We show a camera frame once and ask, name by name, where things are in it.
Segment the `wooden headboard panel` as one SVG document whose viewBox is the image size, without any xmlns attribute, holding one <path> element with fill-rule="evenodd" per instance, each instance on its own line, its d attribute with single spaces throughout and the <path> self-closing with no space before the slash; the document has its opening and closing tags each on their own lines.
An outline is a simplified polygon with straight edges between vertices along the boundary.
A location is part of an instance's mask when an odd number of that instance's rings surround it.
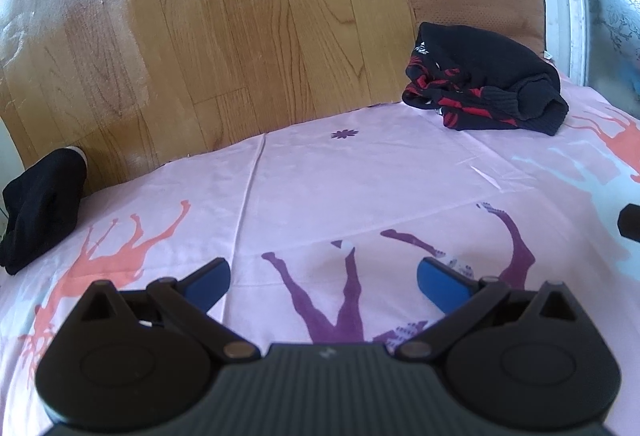
<svg viewBox="0 0 640 436">
<path fill-rule="evenodd" d="M 1 119 L 24 164 L 76 145 L 87 188 L 398 100 L 408 0 L 1 0 Z"/>
</svg>

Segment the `pink printed bed sheet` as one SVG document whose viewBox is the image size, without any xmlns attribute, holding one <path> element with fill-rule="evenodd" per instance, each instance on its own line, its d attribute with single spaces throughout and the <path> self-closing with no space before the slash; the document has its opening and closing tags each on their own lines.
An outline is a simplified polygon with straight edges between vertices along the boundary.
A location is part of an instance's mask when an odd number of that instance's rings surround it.
<svg viewBox="0 0 640 436">
<path fill-rule="evenodd" d="M 224 257 L 213 317 L 274 342 L 396 347 L 436 323 L 416 284 L 434 255 L 470 277 L 561 280 L 608 341 L 623 384 L 608 416 L 639 430 L 639 247 L 618 232 L 639 199 L 639 122 L 564 82 L 558 134 L 457 132 L 403 104 L 363 108 L 171 162 L 81 202 L 70 236 L 1 279 L 1 430 L 50 422 L 38 361 L 96 279 L 141 289 Z"/>
</svg>

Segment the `black folded garment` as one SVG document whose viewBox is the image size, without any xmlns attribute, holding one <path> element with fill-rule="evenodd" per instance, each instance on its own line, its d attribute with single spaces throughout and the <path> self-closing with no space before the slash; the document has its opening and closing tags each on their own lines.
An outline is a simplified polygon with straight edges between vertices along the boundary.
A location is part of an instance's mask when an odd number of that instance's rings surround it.
<svg viewBox="0 0 640 436">
<path fill-rule="evenodd" d="M 1 266 L 7 274 L 18 274 L 73 232 L 87 176 L 85 152 L 67 146 L 51 151 L 6 185 Z"/>
</svg>

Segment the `navy red reindeer sweater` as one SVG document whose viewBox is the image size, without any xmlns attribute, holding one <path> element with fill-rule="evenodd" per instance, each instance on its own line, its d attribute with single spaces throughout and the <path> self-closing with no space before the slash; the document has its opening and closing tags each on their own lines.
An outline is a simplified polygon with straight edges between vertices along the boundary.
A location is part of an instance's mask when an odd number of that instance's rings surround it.
<svg viewBox="0 0 640 436">
<path fill-rule="evenodd" d="M 422 22 L 402 101 L 437 110 L 456 131 L 523 129 L 553 136 L 568 104 L 558 71 L 530 48 L 468 26 Z"/>
</svg>

